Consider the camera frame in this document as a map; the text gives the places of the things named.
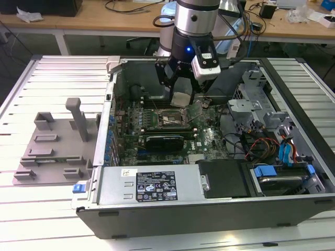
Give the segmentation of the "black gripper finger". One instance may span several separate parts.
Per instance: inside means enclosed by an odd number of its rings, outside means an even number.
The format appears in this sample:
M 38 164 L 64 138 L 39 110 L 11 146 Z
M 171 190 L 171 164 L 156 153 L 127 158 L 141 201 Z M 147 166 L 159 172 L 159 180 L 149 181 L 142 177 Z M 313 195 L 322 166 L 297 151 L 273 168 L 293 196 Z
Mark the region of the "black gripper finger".
M 155 69 L 158 76 L 159 83 L 164 85 L 169 89 L 169 98 L 172 98 L 174 85 L 181 73 L 181 67 L 177 66 L 175 70 L 172 71 L 172 76 L 168 77 L 165 69 L 169 67 L 167 61 L 156 61 L 155 62 Z
M 206 93 L 209 91 L 209 89 L 211 88 L 212 84 L 214 83 L 213 79 L 210 80 L 206 80 L 204 82 L 199 82 L 195 79 L 195 77 L 191 77 L 191 86 L 192 86 L 192 93 L 191 93 L 191 98 L 189 103 L 192 104 L 195 98 L 195 94 L 199 94 L 199 93 Z

